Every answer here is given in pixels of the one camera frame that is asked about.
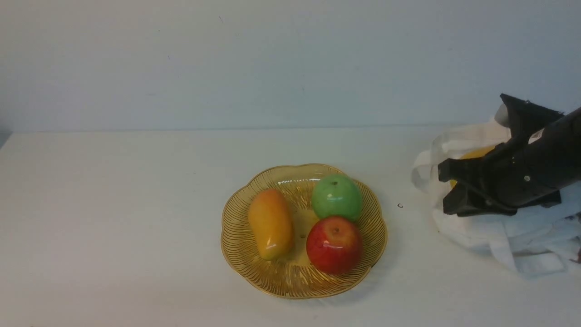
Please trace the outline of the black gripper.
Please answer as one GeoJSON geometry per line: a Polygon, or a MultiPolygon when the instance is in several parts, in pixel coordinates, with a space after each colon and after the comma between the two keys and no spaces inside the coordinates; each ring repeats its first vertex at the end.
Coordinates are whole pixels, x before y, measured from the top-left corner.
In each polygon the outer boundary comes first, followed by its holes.
{"type": "Polygon", "coordinates": [[[564,115],[527,144],[509,139],[483,158],[440,162],[438,180],[457,182],[443,199],[444,213],[513,216],[520,208],[561,203],[560,190],[580,180],[580,110],[564,115]],[[480,189],[463,184],[476,182],[480,189]]]}

